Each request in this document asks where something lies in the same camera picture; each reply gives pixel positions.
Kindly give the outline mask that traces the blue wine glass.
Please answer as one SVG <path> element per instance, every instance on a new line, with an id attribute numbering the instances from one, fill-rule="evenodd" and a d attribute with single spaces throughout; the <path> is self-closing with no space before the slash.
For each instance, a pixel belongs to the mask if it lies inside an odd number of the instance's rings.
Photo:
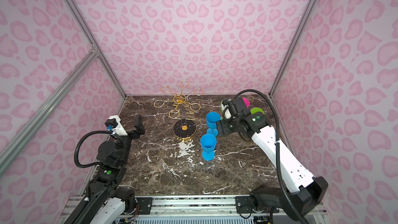
<path id="1" fill-rule="evenodd" d="M 202 157 L 206 161 L 210 161 L 215 157 L 215 148 L 217 145 L 217 139 L 212 134 L 205 134 L 200 139 L 202 147 Z"/>
<path id="2" fill-rule="evenodd" d="M 206 115 L 207 134 L 218 136 L 217 122 L 220 120 L 220 115 L 217 112 L 209 112 Z"/>

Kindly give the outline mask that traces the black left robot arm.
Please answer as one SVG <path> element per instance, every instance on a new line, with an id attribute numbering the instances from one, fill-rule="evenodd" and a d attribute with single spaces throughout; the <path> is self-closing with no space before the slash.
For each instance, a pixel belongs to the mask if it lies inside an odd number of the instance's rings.
<path id="1" fill-rule="evenodd" d="M 110 116 L 105 125 L 105 130 L 85 134 L 75 148 L 75 165 L 81 169 L 97 166 L 98 171 L 86 185 L 83 199 L 66 220 L 68 224 L 117 224 L 120 215 L 136 215 L 140 210 L 134 191 L 119 185 L 126 173 L 132 141 L 145 134 L 142 117 L 135 117 L 134 129 L 129 132 L 118 115 Z M 87 138 L 96 134 L 106 134 L 111 139 L 98 147 L 96 162 L 82 164 L 80 148 Z"/>

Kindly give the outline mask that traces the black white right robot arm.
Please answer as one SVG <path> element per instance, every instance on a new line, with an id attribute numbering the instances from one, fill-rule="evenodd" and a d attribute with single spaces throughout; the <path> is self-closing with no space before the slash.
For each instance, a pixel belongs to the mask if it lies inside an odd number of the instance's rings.
<path id="1" fill-rule="evenodd" d="M 328 189 L 325 178 L 316 177 L 298 161 L 281 141 L 278 129 L 261 112 L 231 114 L 225 110 L 217 121 L 217 130 L 220 136 L 235 132 L 248 135 L 276 168 L 279 187 L 259 186 L 252 190 L 243 211 L 260 212 L 269 208 L 273 213 L 279 208 L 292 220 L 306 224 L 305 216 L 320 204 Z"/>

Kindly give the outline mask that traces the green wine glass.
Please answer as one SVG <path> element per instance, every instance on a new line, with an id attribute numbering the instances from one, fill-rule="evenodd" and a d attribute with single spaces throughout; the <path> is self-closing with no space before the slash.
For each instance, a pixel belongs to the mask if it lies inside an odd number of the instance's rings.
<path id="1" fill-rule="evenodd" d="M 256 114 L 256 113 L 261 113 L 261 114 L 265 114 L 264 110 L 259 108 L 259 107 L 254 107 L 250 110 L 251 114 Z"/>

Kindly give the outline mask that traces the magenta wine glass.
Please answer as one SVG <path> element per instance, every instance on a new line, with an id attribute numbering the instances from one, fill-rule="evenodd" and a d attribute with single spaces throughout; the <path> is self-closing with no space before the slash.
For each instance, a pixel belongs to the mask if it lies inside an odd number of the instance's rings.
<path id="1" fill-rule="evenodd" d="M 245 98 L 245 97 L 243 97 L 242 100 L 243 100 L 245 106 L 246 106 L 247 108 L 249 108 L 249 106 L 250 106 L 250 101 L 249 101 L 247 98 Z"/>

